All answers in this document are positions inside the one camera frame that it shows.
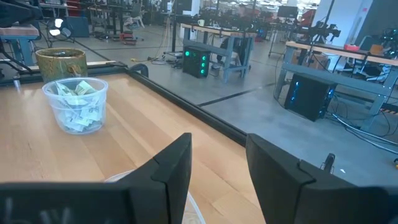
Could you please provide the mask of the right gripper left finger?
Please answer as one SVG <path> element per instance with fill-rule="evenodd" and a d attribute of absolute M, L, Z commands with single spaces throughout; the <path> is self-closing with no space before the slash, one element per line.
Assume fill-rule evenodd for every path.
<path fill-rule="evenodd" d="M 184 133 L 115 182 L 0 184 L 0 224 L 181 224 L 191 173 Z"/>

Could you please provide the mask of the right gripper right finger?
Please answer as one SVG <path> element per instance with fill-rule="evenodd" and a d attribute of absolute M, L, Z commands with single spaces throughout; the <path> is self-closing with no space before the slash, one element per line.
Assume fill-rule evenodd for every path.
<path fill-rule="evenodd" d="M 266 224 L 398 224 L 398 186 L 353 185 L 257 134 L 246 158 Z"/>

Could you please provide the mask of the green white paper packet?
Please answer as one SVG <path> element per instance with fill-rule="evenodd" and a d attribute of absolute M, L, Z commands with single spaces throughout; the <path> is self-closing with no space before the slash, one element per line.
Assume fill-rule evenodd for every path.
<path fill-rule="evenodd" d="M 67 86 L 62 85 L 59 82 L 55 82 L 55 86 L 57 87 L 57 92 L 58 95 L 62 95 L 62 96 L 76 96 L 76 93 L 69 89 Z"/>
<path fill-rule="evenodd" d="M 81 110 L 80 116 L 85 119 L 100 121 L 102 119 L 102 109 L 100 106 L 83 108 Z"/>
<path fill-rule="evenodd" d="M 92 120 L 82 118 L 82 117 L 72 117 L 72 118 L 66 118 L 62 120 L 62 124 L 68 128 L 72 129 L 73 131 L 76 132 L 82 132 L 85 128 L 87 128 L 89 125 L 92 124 Z"/>
<path fill-rule="evenodd" d="M 86 81 L 81 81 L 77 86 L 75 87 L 75 93 L 77 95 L 87 95 L 96 92 L 96 89 L 94 89 L 89 83 Z"/>

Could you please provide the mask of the rectangular clear plastic container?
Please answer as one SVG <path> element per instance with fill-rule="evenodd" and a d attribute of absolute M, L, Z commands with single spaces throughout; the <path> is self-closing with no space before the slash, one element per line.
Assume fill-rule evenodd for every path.
<path fill-rule="evenodd" d="M 119 179 L 122 179 L 126 175 L 130 174 L 134 170 L 128 170 L 116 175 L 113 175 L 105 180 L 105 182 L 116 182 Z M 206 224 L 203 215 L 201 214 L 198 205 L 190 192 L 187 194 L 187 201 L 185 204 L 185 210 L 183 213 L 182 224 Z"/>

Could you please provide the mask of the black computer tower blue lights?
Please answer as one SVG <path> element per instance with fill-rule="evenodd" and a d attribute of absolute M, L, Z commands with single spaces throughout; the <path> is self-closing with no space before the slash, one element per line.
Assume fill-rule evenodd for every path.
<path fill-rule="evenodd" d="M 336 83 L 322 78 L 293 74 L 284 108 L 310 121 L 324 118 L 334 96 Z"/>

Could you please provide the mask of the grey workbench wooden top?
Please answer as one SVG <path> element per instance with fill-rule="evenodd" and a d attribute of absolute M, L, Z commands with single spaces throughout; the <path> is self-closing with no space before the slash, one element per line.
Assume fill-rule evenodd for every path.
<path fill-rule="evenodd" d="M 38 39 L 39 35 L 39 30 L 31 24 L 0 28 L 0 38 L 11 42 L 15 59 L 26 66 L 34 65 L 29 42 Z"/>
<path fill-rule="evenodd" d="M 361 130 L 367 131 L 370 129 L 376 115 L 379 113 L 383 103 L 387 100 L 387 97 L 393 91 L 393 87 L 398 80 L 398 59 L 388 59 L 378 55 L 370 55 L 364 51 L 349 51 L 345 50 L 342 47 L 337 47 L 334 45 L 327 44 L 318 44 L 318 45 L 310 45 L 310 44 L 302 44 L 294 41 L 289 41 L 285 44 L 286 51 L 284 55 L 284 60 L 281 65 L 281 71 L 278 77 L 278 80 L 275 85 L 274 97 L 278 98 L 282 87 L 285 83 L 285 76 L 287 72 L 292 73 L 301 73 L 306 77 L 317 77 L 322 78 L 343 86 L 347 86 L 350 88 L 354 88 L 361 91 L 366 91 L 376 95 L 371 107 L 369 108 L 370 117 L 364 121 L 361 126 Z M 359 60 L 365 60 L 367 62 L 380 63 L 384 65 L 390 65 L 391 69 L 387 78 L 384 80 L 384 83 L 377 84 L 371 83 L 364 80 L 354 79 L 345 77 L 342 75 L 335 75 L 327 71 L 316 70 L 314 68 L 306 67 L 302 64 L 292 64 L 292 58 L 294 56 L 294 50 L 300 49 L 305 53 L 310 53 L 313 51 L 321 52 L 321 53 L 329 53 L 334 55 L 339 55 L 347 58 L 354 58 Z"/>
<path fill-rule="evenodd" d="M 247 72 L 251 69 L 249 59 L 251 56 L 251 50 L 254 47 L 254 38 L 256 37 L 255 32 L 246 32 L 240 30 L 232 30 L 221 27 L 212 26 L 199 26 L 198 24 L 181 24 L 184 29 L 183 47 L 198 47 L 203 50 L 209 51 L 215 55 L 224 57 L 225 61 L 219 65 L 223 71 L 223 81 L 228 81 L 229 75 L 233 72 L 240 72 L 240 77 L 244 78 Z M 192 31 L 199 31 L 203 33 L 203 41 L 193 41 L 190 39 Z M 211 44 L 207 44 L 207 35 L 215 34 L 220 37 L 226 37 L 228 44 L 225 49 L 222 47 L 216 47 Z M 234 43 L 235 40 L 239 40 L 241 47 L 241 53 L 234 56 Z"/>

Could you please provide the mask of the round clear plastic cup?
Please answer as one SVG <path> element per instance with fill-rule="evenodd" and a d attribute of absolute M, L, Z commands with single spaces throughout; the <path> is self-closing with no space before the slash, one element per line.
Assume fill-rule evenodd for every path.
<path fill-rule="evenodd" d="M 75 91 L 75 87 L 81 81 L 89 83 L 96 92 L 87 95 L 76 96 L 62 96 L 58 95 L 55 82 L 67 86 L 69 89 Z M 60 128 L 69 134 L 90 134 L 102 128 L 106 121 L 106 96 L 108 90 L 108 83 L 99 78 L 91 77 L 73 77 L 55 80 L 46 83 L 42 87 L 47 100 L 53 110 L 55 119 Z M 81 117 L 80 113 L 83 108 L 90 108 L 100 106 L 102 109 L 102 119 L 100 121 L 93 121 L 91 125 L 85 128 L 82 132 L 76 132 L 72 129 L 66 128 L 62 124 L 62 120 L 72 117 Z"/>

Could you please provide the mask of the brown mug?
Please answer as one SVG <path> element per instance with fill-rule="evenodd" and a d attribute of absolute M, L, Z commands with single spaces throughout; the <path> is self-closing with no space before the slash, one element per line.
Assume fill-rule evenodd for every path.
<path fill-rule="evenodd" d="M 88 76 L 86 53 L 80 49 L 41 49 L 35 52 L 35 57 L 45 83 L 63 78 Z"/>

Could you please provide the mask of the black computer tower green lights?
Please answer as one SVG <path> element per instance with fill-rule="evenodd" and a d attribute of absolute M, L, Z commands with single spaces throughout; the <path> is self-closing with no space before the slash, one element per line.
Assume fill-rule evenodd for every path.
<path fill-rule="evenodd" d="M 183 73 L 196 78 L 208 76 L 210 51 L 200 47 L 185 46 L 183 48 Z"/>

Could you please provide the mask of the black studio lamp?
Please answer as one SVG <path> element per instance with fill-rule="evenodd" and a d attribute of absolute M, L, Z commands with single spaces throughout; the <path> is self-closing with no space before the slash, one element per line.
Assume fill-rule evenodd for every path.
<path fill-rule="evenodd" d="M 64 37 L 69 39 L 72 37 L 73 29 L 72 26 L 62 18 L 52 18 L 46 23 L 47 33 L 51 37 Z"/>

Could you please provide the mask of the black computer monitor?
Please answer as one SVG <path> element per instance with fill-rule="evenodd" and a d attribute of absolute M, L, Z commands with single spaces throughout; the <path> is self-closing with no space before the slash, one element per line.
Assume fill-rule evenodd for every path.
<path fill-rule="evenodd" d="M 279 6 L 277 17 L 293 18 L 298 16 L 299 8 L 297 6 Z"/>

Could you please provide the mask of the black frame hook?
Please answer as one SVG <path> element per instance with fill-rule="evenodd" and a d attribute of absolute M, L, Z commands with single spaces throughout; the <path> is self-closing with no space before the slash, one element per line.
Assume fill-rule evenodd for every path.
<path fill-rule="evenodd" d="M 146 77 L 146 78 L 149 77 L 149 69 L 143 63 L 138 63 L 138 64 L 135 64 L 135 65 L 129 67 L 128 68 L 128 73 L 136 73 L 136 74 L 139 74 L 139 75 L 141 75 L 143 77 Z"/>
<path fill-rule="evenodd" d="M 324 170 L 325 172 L 332 174 L 334 171 L 334 166 L 333 166 L 334 161 L 335 161 L 335 155 L 333 153 L 329 153 L 325 161 L 320 166 L 321 170 Z"/>

